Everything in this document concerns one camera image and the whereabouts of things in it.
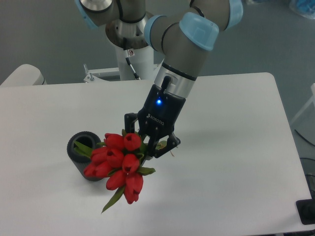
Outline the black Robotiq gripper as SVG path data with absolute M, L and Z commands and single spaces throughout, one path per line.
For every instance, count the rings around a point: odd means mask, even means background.
M 149 136 L 147 158 L 159 158 L 181 143 L 173 132 L 185 102 L 184 98 L 162 93 L 159 87 L 152 85 L 143 108 L 138 113 L 124 115 L 126 133 L 136 133 L 135 123 L 138 121 L 139 134 Z M 159 142 L 166 136 L 166 141 Z

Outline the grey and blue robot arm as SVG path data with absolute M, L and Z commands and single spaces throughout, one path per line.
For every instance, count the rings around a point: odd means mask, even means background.
M 146 159 L 158 158 L 180 144 L 175 121 L 220 31 L 243 16 L 239 0 L 192 0 L 189 9 L 168 17 L 149 16 L 143 0 L 78 0 L 91 28 L 106 25 L 107 37 L 125 50 L 151 47 L 165 58 L 143 108 L 125 115 L 125 129 L 149 138 Z

